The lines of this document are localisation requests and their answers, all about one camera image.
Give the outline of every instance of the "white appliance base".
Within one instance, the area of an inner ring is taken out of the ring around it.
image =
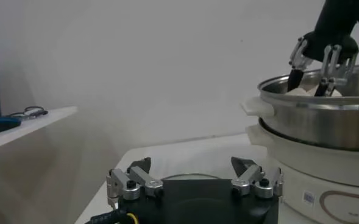
[[[290,207],[323,224],[359,223],[359,187],[314,178],[273,162],[283,172],[283,200]]]

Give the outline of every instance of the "pot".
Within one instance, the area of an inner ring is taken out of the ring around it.
[[[320,81],[320,70],[304,74],[300,87],[309,90]],[[243,103],[250,116],[260,117],[271,133],[304,144],[337,150],[359,151],[359,65],[345,86],[343,97],[288,96],[288,75],[258,86],[260,97]]]

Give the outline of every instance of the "white pot handle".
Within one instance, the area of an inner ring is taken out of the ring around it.
[[[241,104],[242,109],[248,116],[273,117],[274,108],[260,97],[253,97]]]
[[[274,145],[274,140],[272,140],[258,124],[246,127],[246,133],[252,145],[265,146],[266,148],[270,145]]]

